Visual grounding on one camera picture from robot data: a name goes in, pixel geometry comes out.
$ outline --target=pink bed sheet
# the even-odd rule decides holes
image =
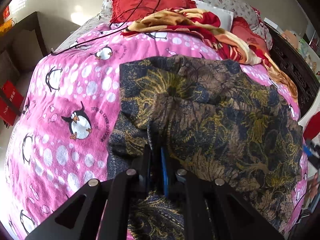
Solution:
[[[110,32],[113,31],[107,25],[99,25],[75,44]],[[106,145],[120,111],[119,64],[175,54],[220,60],[199,38],[158,32],[130,38],[112,34],[38,63],[25,114],[14,128],[6,155],[5,194],[10,202],[6,203],[2,223],[15,238],[24,239],[89,179],[108,178]],[[241,68],[258,83],[272,84],[262,65]],[[297,120],[299,108],[287,88],[280,85],[278,92]],[[304,177],[305,154],[300,165]],[[305,179],[292,192],[294,204],[306,190]],[[296,208],[287,230],[297,219],[299,209]]]

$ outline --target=white pillow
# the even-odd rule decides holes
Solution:
[[[216,16],[218,16],[221,22],[220,28],[230,32],[232,22],[233,22],[233,12],[217,8],[215,6],[212,6],[202,1],[198,1],[198,0],[193,0],[193,1],[196,2],[197,8],[207,10],[209,12],[214,13]]]

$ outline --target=penguin beak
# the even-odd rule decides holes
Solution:
[[[77,121],[79,121],[79,117],[76,115],[76,116],[73,118],[73,121],[75,121],[75,123],[77,123]]]

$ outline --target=penguin foot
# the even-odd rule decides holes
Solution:
[[[77,132],[75,132],[75,134],[71,135],[70,139],[76,140],[77,139]]]

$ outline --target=crumpled blanket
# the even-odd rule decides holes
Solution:
[[[160,30],[195,35],[200,37],[207,46],[214,48],[222,59],[232,59],[247,65],[263,63],[269,77],[276,83],[286,85],[294,100],[298,101],[296,85],[270,58],[267,46],[262,46],[255,40],[244,41],[219,26],[219,18],[204,9],[170,8],[134,21],[122,32],[122,35],[133,36],[137,33]]]
[[[223,178],[284,231],[301,180],[302,128],[275,86],[252,81],[232,60],[173,56],[121,64],[120,93],[109,179],[163,135],[185,169],[209,181]],[[133,204],[128,229],[135,239],[183,239],[183,216],[152,191]]]

